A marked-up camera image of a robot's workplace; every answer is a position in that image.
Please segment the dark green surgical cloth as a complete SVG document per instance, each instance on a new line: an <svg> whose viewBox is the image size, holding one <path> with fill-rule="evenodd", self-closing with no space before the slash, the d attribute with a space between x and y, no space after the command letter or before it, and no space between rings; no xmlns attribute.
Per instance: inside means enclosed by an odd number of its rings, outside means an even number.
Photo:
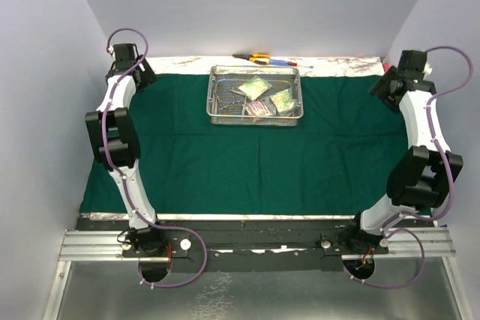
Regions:
<svg viewBox="0 0 480 320"><path fill-rule="evenodd" d="M206 114L208 79L165 74L137 94L140 174L162 214L355 214L386 191L407 149L401 115L366 77L305 77L294 127L221 126Z"/></svg>

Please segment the pink instrument packet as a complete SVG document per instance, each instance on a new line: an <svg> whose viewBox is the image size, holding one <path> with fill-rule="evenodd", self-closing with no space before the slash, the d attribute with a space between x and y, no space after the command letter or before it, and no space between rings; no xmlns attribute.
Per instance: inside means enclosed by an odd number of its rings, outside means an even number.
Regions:
<svg viewBox="0 0 480 320"><path fill-rule="evenodd" d="M255 100L246 106L247 114L253 117L270 117L275 116L277 110L275 105L269 100Z"/></svg>

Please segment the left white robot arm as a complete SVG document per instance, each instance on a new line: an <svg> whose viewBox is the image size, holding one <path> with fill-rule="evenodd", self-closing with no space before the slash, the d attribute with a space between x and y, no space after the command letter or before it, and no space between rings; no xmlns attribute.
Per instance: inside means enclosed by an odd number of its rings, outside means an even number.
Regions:
<svg viewBox="0 0 480 320"><path fill-rule="evenodd" d="M155 82L155 74L134 43L107 48L113 62L100 106L85 115L94 154L113 179L127 210L129 228L147 229L157 221L140 176L140 140L130 114L134 95Z"/></svg>

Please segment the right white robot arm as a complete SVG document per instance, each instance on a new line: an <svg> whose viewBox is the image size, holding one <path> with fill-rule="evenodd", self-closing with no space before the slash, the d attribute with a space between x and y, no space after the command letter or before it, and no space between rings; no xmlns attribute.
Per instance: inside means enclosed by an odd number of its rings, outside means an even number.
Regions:
<svg viewBox="0 0 480 320"><path fill-rule="evenodd" d="M405 216L439 220L455 199L455 181L464 160L454 154L443 135L437 115L442 97L427 81L428 51L404 50L397 66L391 66L369 93L388 108L402 114L408 149L391 171L385 195L355 217L355 229L344 235L346 248L362 253L372 242Z"/></svg>

